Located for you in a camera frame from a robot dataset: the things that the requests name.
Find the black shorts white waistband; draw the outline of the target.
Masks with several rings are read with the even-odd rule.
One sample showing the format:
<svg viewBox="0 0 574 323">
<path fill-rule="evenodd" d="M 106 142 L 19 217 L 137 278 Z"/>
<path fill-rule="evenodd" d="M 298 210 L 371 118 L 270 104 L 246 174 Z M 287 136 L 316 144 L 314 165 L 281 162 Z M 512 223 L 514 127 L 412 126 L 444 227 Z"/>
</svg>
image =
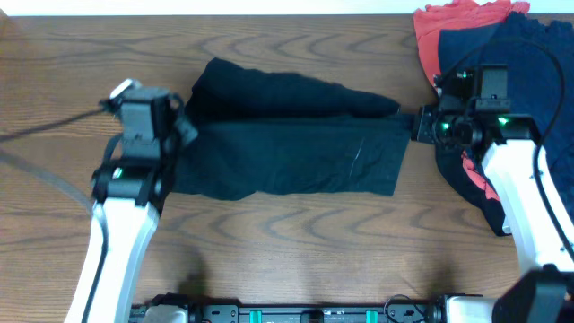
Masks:
<svg viewBox="0 0 574 323">
<path fill-rule="evenodd" d="M 175 191 L 219 200 L 272 195 L 390 196 L 413 118 L 387 97 L 294 73 L 211 60 L 186 106 L 197 138 Z"/>
</svg>

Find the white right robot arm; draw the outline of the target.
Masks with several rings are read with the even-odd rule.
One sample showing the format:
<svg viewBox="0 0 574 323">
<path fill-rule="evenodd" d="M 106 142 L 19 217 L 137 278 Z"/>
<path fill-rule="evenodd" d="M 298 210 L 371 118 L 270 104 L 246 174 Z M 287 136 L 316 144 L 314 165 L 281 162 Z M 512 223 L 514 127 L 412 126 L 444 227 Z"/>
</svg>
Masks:
<svg viewBox="0 0 574 323">
<path fill-rule="evenodd" d="M 573 223 L 553 184 L 542 140 L 531 117 L 504 109 L 465 112 L 422 107 L 412 139 L 469 148 L 498 195 L 517 250 L 518 281 L 497 299 L 443 297 L 431 322 L 570 322 Z"/>
</svg>

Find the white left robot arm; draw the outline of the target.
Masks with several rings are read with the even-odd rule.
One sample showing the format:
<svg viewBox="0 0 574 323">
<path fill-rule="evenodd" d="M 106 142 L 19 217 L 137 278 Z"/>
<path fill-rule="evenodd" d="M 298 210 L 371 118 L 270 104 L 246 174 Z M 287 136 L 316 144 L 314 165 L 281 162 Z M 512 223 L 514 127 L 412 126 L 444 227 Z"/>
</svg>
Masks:
<svg viewBox="0 0 574 323">
<path fill-rule="evenodd" d="M 91 176 L 91 234 L 68 322 L 126 322 L 144 255 L 171 192 L 178 153 L 195 130 L 177 94 L 116 97 L 102 106 L 123 132 Z"/>
</svg>

